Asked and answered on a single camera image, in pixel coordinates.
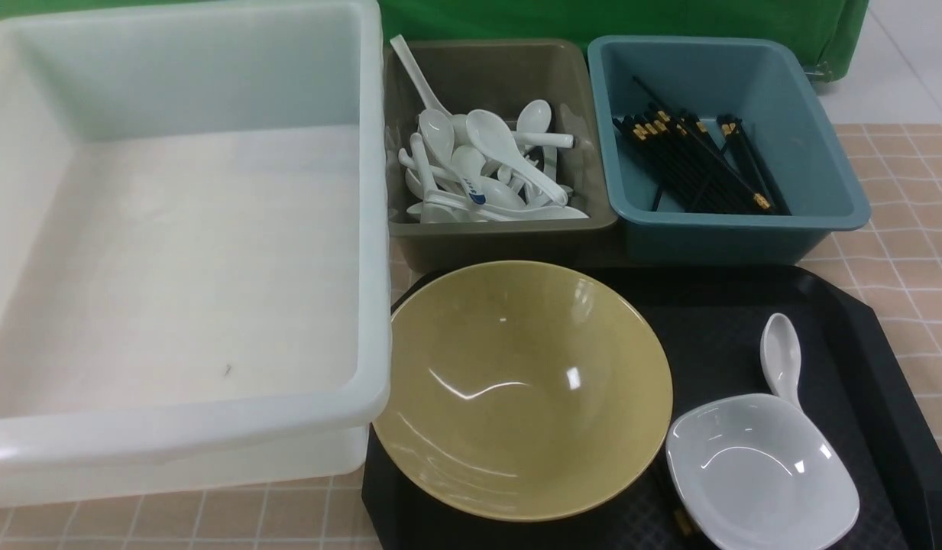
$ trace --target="serving tray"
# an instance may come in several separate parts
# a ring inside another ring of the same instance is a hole
[[[624,296],[655,330],[671,367],[672,418],[722,397],[768,393],[759,337],[772,313],[789,316],[803,351],[800,401],[861,498],[858,522],[833,548],[942,549],[942,454],[868,306],[798,267],[580,271]],[[419,280],[397,306],[440,275]],[[498,522],[419,490],[370,432],[362,499],[386,550],[697,548],[677,528],[656,474],[663,459],[655,474],[584,514]]]

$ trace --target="blue plastic bin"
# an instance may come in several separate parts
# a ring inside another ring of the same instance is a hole
[[[798,61],[766,40],[604,36],[589,46],[590,77],[610,205],[627,254],[643,264],[795,264],[831,231],[865,225],[872,210]],[[649,97],[714,119],[734,114],[773,172],[792,215],[688,213],[672,199],[651,212],[656,182],[613,127]]]

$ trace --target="green cloth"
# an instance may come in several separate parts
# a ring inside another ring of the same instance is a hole
[[[766,38],[824,79],[844,76],[868,0],[380,0],[386,38],[564,38],[607,34]]]

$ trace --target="white plastic tub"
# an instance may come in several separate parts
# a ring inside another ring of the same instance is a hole
[[[380,73],[375,0],[0,22],[0,506],[362,463]]]

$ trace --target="white dish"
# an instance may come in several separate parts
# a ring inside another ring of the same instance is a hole
[[[667,464],[688,514],[723,550],[821,550],[858,519],[858,491],[803,413],[764,393],[671,425]]]

